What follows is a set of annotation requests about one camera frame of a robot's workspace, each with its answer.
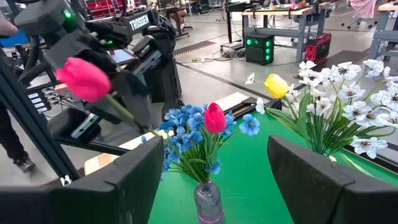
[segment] glass vase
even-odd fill
[[[201,224],[221,224],[224,222],[224,210],[220,190],[213,182],[199,184],[194,196]]]

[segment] black shoe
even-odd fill
[[[31,161],[29,156],[26,156],[23,159],[14,160],[14,164],[17,165],[23,172],[32,171],[36,166],[36,164]]]

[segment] green tablecloth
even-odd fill
[[[278,135],[305,145],[305,141],[269,115],[253,112],[260,121],[256,136],[235,134],[218,154],[221,172],[212,176],[220,190],[225,211],[225,224],[293,223],[272,175],[267,158],[270,135]],[[398,186],[398,175],[341,150],[373,176]],[[339,154],[338,162],[343,163]],[[198,223],[193,191],[196,183],[179,173],[164,175],[159,184],[149,224]]]

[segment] red tulip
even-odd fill
[[[226,128],[224,111],[216,103],[210,103],[205,111],[205,128],[209,133],[220,133]]]
[[[68,58],[65,67],[56,73],[77,98],[89,103],[97,102],[111,90],[108,76],[97,66],[80,58]]]

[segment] flower bouquet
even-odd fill
[[[234,117],[231,113],[224,114],[216,103],[171,109],[164,118],[159,129],[166,133],[174,129],[176,134],[168,135],[164,142],[163,174],[179,172],[196,181],[194,196],[200,222],[222,223],[220,190],[210,180],[211,174],[218,174],[221,169],[218,150],[239,130],[250,136],[257,134],[258,120],[245,114],[244,123],[234,131]]]
[[[315,66],[313,62],[302,62],[298,74],[302,77],[299,83],[304,84],[301,91],[294,85],[288,86],[280,76],[271,74],[265,87],[274,98],[287,105],[289,112],[272,108],[267,108],[267,112],[303,137],[314,152],[329,156],[350,144],[357,154],[366,153],[374,159],[377,150],[387,147],[387,142],[379,138],[392,134],[398,127],[398,84],[394,83],[396,78],[390,77],[390,68],[384,68],[382,61],[367,60],[364,64],[363,72],[359,65],[351,62],[314,72],[311,69]],[[374,78],[381,73],[384,77],[371,91],[358,85],[364,77]],[[387,90],[379,90],[383,85]],[[334,92],[329,97],[325,92],[327,86]],[[265,113],[261,104],[260,99],[257,110]],[[377,130],[387,132],[375,133]],[[361,169],[344,155],[342,157],[348,164]]]

